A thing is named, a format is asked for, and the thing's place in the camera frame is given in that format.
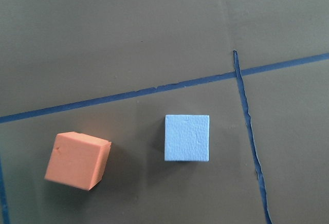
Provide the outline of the light blue foam block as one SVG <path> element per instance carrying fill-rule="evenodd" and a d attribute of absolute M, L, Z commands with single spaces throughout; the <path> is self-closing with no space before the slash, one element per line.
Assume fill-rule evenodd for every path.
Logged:
<path fill-rule="evenodd" d="M 165 161 L 209 161 L 208 115 L 166 115 Z"/>

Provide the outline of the orange foam block left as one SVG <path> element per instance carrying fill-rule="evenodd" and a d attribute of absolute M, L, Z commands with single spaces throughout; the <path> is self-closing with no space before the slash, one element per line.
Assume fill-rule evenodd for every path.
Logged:
<path fill-rule="evenodd" d="M 111 145 L 83 133 L 59 133 L 44 178 L 89 191 L 103 177 Z"/>

